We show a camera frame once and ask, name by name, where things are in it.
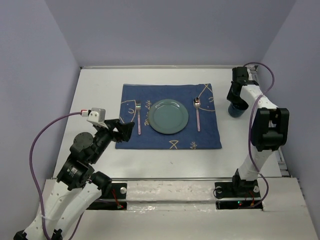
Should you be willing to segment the pink handled steel fork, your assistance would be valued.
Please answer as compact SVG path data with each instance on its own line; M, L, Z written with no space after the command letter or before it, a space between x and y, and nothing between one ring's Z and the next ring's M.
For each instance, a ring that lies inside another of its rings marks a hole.
M138 135L141 135L141 115L140 115L141 102L138 100L135 103L135 109L136 109L136 115L137 115L137 131L138 131Z

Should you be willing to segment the dark blue mug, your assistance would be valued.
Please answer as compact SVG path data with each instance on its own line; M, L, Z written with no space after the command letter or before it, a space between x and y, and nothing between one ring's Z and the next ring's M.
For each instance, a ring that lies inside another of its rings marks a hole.
M232 118L241 117L244 114L244 112L249 108L248 103L241 98L236 100L229 100L229 102L230 104L227 108L227 112Z

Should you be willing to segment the teal ceramic plate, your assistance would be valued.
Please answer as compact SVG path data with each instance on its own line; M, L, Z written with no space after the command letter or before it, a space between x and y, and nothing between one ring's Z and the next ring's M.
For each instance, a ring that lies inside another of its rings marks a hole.
M150 107L147 118L149 125L155 131L172 135L187 126L189 113L182 103L173 99L162 99Z

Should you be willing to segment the pink handled steel spoon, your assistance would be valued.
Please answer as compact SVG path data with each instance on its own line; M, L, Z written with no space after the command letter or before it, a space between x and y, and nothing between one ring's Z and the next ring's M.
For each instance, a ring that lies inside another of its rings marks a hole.
M196 122L197 122L197 131L200 132L201 131L201 124L200 124L200 113L199 113L199 109L201 106L201 101L198 97L195 97L193 100L193 106L195 108L196 111Z

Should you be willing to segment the blue fish placemat cloth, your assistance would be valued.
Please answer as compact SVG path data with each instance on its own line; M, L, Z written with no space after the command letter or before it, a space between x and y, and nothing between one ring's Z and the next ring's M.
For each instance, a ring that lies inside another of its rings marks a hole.
M134 123L120 150L218 150L222 148L210 83L124 84L119 119Z

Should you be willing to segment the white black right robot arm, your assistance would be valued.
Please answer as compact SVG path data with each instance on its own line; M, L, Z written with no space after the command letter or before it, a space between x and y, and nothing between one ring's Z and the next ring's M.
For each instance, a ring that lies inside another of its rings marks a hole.
M230 183L231 192L239 197L254 190L267 159L286 144L290 112L266 97L258 82L249 79L246 66L232 69L232 81L226 99L230 102L228 113L233 118L239 118L245 111L251 110L248 155Z

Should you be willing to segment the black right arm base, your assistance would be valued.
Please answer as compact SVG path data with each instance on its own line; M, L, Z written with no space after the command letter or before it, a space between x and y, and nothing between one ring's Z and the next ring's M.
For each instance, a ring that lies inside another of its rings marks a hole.
M263 210L258 181L234 186L232 181L220 181L214 184L213 196L217 210L259 209Z

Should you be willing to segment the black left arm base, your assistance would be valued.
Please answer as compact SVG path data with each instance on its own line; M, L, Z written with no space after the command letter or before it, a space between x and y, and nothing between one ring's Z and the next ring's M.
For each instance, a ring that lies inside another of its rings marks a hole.
M87 210L122 211L127 209L127 183L114 182L109 192L104 192L100 198L89 205Z

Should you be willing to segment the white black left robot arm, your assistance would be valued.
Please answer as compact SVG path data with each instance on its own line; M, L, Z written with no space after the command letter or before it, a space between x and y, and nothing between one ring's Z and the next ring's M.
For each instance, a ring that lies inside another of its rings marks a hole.
M110 119L92 125L94 135L81 132L75 136L48 199L40 202L40 212L14 235L15 240L62 240L73 225L79 225L93 202L110 194L112 179L95 171L93 165L111 142L128 142L135 124Z

